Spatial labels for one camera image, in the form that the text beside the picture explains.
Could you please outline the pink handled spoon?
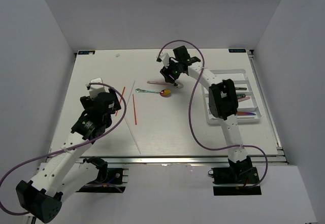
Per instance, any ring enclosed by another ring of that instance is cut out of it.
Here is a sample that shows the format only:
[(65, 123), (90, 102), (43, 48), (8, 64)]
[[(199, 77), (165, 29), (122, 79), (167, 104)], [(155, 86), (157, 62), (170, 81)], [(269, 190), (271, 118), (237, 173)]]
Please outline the pink handled spoon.
[(159, 81), (147, 81), (147, 84), (154, 84), (154, 85), (169, 85), (175, 88), (183, 88), (182, 83), (168, 83), (168, 82), (159, 82)]

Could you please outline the iridescent gold spoon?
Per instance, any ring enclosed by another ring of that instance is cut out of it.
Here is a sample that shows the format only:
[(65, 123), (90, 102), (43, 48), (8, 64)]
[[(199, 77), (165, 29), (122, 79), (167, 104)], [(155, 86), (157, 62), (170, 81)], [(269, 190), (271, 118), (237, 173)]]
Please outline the iridescent gold spoon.
[(137, 92), (137, 93), (154, 93), (154, 94), (160, 95), (161, 97), (169, 97), (171, 95), (171, 91), (169, 89), (163, 89), (161, 91), (152, 91), (152, 90), (144, 90), (144, 89), (137, 88), (137, 89), (135, 89), (135, 92)]

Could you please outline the green handled fork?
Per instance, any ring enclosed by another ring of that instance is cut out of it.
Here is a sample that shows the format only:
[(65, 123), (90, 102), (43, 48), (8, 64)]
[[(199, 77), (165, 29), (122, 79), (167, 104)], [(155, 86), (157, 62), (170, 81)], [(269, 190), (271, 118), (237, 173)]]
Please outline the green handled fork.
[(241, 98), (244, 98), (244, 97), (246, 97), (245, 94), (238, 94), (238, 95), (237, 95), (237, 98), (238, 98), (238, 99), (241, 99)]

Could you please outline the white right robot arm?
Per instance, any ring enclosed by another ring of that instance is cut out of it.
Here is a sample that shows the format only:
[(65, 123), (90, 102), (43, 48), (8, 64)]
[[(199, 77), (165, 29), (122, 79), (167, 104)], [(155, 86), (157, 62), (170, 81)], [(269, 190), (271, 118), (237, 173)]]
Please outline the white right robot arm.
[[(185, 46), (173, 50), (174, 57), (160, 51), (156, 61), (163, 63), (160, 73), (167, 83), (174, 84), (181, 74), (186, 74), (195, 79), (196, 83), (191, 92), (188, 106), (189, 128), (195, 142), (203, 149), (209, 151), (228, 150), (229, 176), (236, 183), (247, 178), (252, 169), (252, 162), (243, 144), (238, 127), (238, 99), (233, 80), (222, 80), (214, 75), (205, 66), (203, 54), (199, 51), (200, 58), (191, 57)], [(212, 115), (221, 126), (226, 146), (222, 148), (209, 148), (204, 146), (194, 134), (191, 121), (191, 106), (193, 96), (198, 85), (208, 91), (208, 106)]]

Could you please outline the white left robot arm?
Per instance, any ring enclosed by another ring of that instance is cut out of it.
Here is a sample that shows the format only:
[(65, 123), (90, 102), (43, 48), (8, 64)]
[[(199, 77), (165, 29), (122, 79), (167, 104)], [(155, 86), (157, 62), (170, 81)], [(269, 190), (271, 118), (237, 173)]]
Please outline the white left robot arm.
[(119, 99), (115, 90), (91, 85), (89, 96), (81, 97), (80, 102), (84, 110), (63, 143), (63, 152), (52, 157), (29, 182), (22, 180), (16, 186), (21, 207), (43, 223), (51, 222), (63, 202), (85, 185), (109, 181), (108, 164), (99, 157), (86, 158), (79, 169), (69, 171), (111, 126), (111, 116), (121, 108)]

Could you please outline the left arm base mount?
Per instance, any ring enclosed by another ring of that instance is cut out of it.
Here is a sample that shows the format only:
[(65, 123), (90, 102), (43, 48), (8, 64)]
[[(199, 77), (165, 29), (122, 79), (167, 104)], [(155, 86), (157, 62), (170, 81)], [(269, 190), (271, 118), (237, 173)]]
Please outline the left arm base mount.
[(119, 193), (125, 191), (123, 168), (109, 168), (108, 163), (99, 157), (85, 158), (83, 163), (92, 164), (97, 170), (95, 180), (89, 182), (77, 192), (79, 193)]

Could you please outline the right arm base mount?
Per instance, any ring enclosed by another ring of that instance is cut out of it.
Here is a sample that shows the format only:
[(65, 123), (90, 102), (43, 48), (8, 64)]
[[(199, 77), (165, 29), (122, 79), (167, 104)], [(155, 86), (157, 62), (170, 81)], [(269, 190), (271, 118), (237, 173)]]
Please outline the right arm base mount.
[(212, 168), (208, 176), (213, 179), (214, 196), (260, 196), (262, 194), (259, 185), (259, 175), (256, 167), (243, 176), (236, 177), (230, 167)]

